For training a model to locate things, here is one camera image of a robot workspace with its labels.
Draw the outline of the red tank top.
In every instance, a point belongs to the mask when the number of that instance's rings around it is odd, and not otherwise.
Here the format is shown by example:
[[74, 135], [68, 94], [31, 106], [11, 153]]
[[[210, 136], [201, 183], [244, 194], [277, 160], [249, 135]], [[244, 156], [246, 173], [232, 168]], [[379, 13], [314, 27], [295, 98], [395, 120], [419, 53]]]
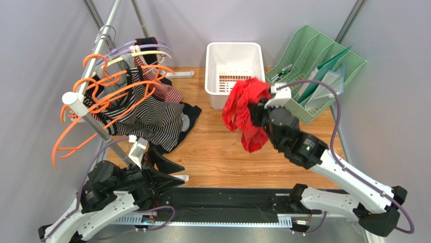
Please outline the red tank top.
[[269, 87], [268, 83], [256, 77], [236, 81], [222, 111], [225, 127], [230, 132], [242, 132], [241, 144], [249, 153], [262, 149], [268, 141], [264, 129], [253, 125], [248, 106], [257, 105], [263, 98], [269, 99]]

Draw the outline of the orange plastic hanger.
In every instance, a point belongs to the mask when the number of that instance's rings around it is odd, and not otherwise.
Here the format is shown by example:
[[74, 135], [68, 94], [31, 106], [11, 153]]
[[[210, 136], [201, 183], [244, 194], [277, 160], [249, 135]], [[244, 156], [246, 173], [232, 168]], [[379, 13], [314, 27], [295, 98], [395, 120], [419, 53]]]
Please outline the orange plastic hanger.
[[[149, 84], [154, 84], [157, 86], [160, 86], [160, 84], [156, 81], [150, 81], [150, 80], [144, 80], [144, 81], [140, 81], [137, 83], [133, 83], [130, 85], [127, 85], [121, 89], [119, 89], [119, 91], [126, 91], [129, 90], [133, 87], [136, 86], [140, 86], [140, 85], [149, 85]], [[138, 105], [140, 105], [144, 100], [146, 100], [149, 96], [151, 96], [154, 92], [155, 92], [155, 88], [153, 88], [151, 91], [149, 91], [149, 88], [147, 87], [145, 89], [144, 92], [144, 97], [142, 99], [140, 99], [139, 101], [135, 102], [132, 106], [130, 106], [128, 109], [124, 110], [120, 115], [118, 115], [118, 117], [116, 117], [115, 119], [111, 120], [108, 124], [104, 125], [102, 127], [102, 129], [106, 129], [108, 128], [110, 125], [114, 124], [115, 122], [117, 122], [120, 118], [122, 118], [123, 116], [125, 116], [126, 114], [130, 113], [135, 107], [137, 107]], [[91, 140], [93, 140], [97, 134], [92, 135], [91, 137], [89, 137], [87, 140], [85, 140], [84, 142], [82, 142], [79, 146], [77, 147], [60, 147], [61, 142], [63, 141], [63, 139], [65, 138], [65, 136], [70, 132], [70, 130], [80, 121], [83, 119], [83, 117], [85, 115], [89, 115], [90, 117], [93, 117], [94, 114], [98, 114], [101, 113], [102, 111], [105, 111], [107, 109], [107, 107], [112, 103], [112, 101], [116, 100], [116, 98], [114, 98], [114, 95], [118, 94], [119, 91], [115, 91], [112, 94], [108, 95], [106, 98], [103, 98], [102, 100], [98, 101], [97, 99], [95, 100], [95, 104], [91, 107], [86, 107], [85, 105], [83, 106], [83, 108], [80, 108], [79, 111], [75, 112], [75, 120], [64, 130], [64, 132], [60, 135], [60, 137], [58, 138], [57, 142], [55, 143], [53, 150], [52, 150], [52, 154], [51, 154], [51, 159], [52, 159], [52, 165], [54, 167], [54, 169], [57, 169], [57, 164], [56, 164], [56, 153], [57, 151], [60, 150], [69, 150], [70, 152], [67, 155], [62, 156], [62, 158], [66, 158], [71, 156], [73, 153], [75, 153], [77, 150], [81, 149], [84, 145], [86, 145], [88, 142], [90, 142]]]

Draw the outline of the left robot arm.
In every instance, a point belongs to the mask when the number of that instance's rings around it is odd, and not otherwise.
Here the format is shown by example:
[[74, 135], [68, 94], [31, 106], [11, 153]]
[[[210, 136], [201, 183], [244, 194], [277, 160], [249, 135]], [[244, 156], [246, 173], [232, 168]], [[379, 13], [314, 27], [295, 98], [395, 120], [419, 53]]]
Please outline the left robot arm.
[[173, 176], [185, 168], [150, 148], [139, 159], [141, 165], [120, 168], [108, 160], [87, 173], [69, 209], [52, 225], [38, 229], [42, 242], [86, 242], [118, 218], [160, 207], [156, 199], [183, 185]]

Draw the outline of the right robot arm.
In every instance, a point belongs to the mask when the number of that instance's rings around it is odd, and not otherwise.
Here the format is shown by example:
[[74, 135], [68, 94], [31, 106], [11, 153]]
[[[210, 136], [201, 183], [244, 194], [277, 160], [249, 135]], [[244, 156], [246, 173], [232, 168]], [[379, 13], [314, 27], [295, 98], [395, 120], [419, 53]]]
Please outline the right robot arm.
[[265, 99], [249, 104], [253, 125], [262, 128], [274, 149], [293, 164], [324, 176], [345, 193], [296, 184], [289, 200], [307, 210], [342, 215], [356, 220], [365, 230], [387, 237], [396, 229], [407, 190], [390, 187], [365, 175], [332, 153], [318, 137], [303, 132], [299, 120], [284, 107], [266, 107]]

